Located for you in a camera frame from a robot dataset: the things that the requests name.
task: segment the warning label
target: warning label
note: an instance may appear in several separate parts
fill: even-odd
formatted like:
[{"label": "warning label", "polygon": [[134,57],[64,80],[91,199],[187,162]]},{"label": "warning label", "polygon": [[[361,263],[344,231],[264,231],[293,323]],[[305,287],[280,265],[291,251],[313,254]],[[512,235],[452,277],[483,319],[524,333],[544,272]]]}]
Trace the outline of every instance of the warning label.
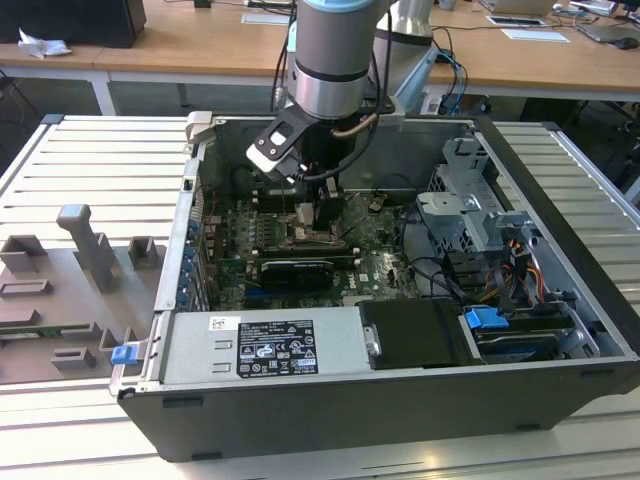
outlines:
[{"label": "warning label", "polygon": [[237,373],[242,378],[318,373],[313,321],[240,323]]}]

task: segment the tissue paper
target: tissue paper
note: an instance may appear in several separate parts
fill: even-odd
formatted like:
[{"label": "tissue paper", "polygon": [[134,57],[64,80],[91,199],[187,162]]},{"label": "tissue paper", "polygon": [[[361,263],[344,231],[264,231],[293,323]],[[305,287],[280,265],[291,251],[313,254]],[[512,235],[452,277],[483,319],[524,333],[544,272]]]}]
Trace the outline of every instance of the tissue paper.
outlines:
[{"label": "tissue paper", "polygon": [[62,40],[40,40],[27,35],[20,29],[18,46],[33,57],[42,60],[45,55],[65,55],[71,53],[71,49]]}]

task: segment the white paper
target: white paper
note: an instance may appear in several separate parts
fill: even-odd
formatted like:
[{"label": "white paper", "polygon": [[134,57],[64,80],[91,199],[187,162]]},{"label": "white paper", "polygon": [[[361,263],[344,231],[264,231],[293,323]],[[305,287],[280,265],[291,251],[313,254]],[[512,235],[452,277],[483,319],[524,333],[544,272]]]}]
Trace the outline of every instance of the white paper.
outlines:
[{"label": "white paper", "polygon": [[27,52],[32,57],[42,60],[45,55],[66,55],[71,53],[71,49],[62,40],[40,40],[39,38],[27,35],[20,29],[20,40],[18,47]]},{"label": "white paper", "polygon": [[536,32],[533,30],[513,30],[511,28],[503,28],[502,32],[511,40],[571,43],[567,37],[560,35],[558,32]]},{"label": "white paper", "polygon": [[252,25],[289,25],[289,15],[270,15],[265,13],[245,13],[242,23]]}]

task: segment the laptop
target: laptop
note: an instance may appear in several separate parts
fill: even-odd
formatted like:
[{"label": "laptop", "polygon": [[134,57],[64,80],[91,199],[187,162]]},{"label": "laptop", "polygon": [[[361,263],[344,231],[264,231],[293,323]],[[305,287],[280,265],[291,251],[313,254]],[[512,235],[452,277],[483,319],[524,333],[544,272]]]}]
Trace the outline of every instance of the laptop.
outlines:
[{"label": "laptop", "polygon": [[519,15],[547,15],[556,0],[480,0],[492,13],[515,13]]},{"label": "laptop", "polygon": [[636,28],[620,27],[618,25],[580,25],[576,28],[591,37],[596,42],[611,43],[623,38],[635,38],[640,42],[640,30]]}]

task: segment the desk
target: desk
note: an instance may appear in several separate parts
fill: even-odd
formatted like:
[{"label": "desk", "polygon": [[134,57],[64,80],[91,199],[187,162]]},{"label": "desk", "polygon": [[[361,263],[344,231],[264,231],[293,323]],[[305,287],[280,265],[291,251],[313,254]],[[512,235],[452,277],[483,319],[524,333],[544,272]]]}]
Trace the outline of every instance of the desk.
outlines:
[{"label": "desk", "polygon": [[[458,2],[454,12],[434,7],[431,24],[491,26],[489,12],[472,12]],[[557,23],[553,17],[550,23]],[[594,42],[571,28],[556,28],[571,43],[511,40],[500,29],[450,30],[456,58],[469,72],[467,93],[575,100],[640,100],[640,50],[619,50]],[[448,48],[445,32],[436,40]],[[448,88],[448,65],[436,65],[430,90]]]},{"label": "desk", "polygon": [[[145,9],[146,29],[131,49],[72,46],[70,56],[37,60],[15,45],[0,45],[0,68],[15,77],[89,81],[105,115],[116,112],[111,81],[271,84],[286,33],[283,26],[243,24],[244,9],[234,5],[194,9],[188,1],[145,0]],[[472,12],[470,3],[460,1],[454,12],[435,6],[431,23],[491,26],[486,14]],[[640,101],[640,50],[617,50],[569,28],[559,31],[571,43],[510,40],[499,29],[451,30],[457,58],[469,72],[467,92]],[[444,32],[436,38],[445,48]],[[436,65],[429,92],[442,93],[451,80],[450,67]]]}]

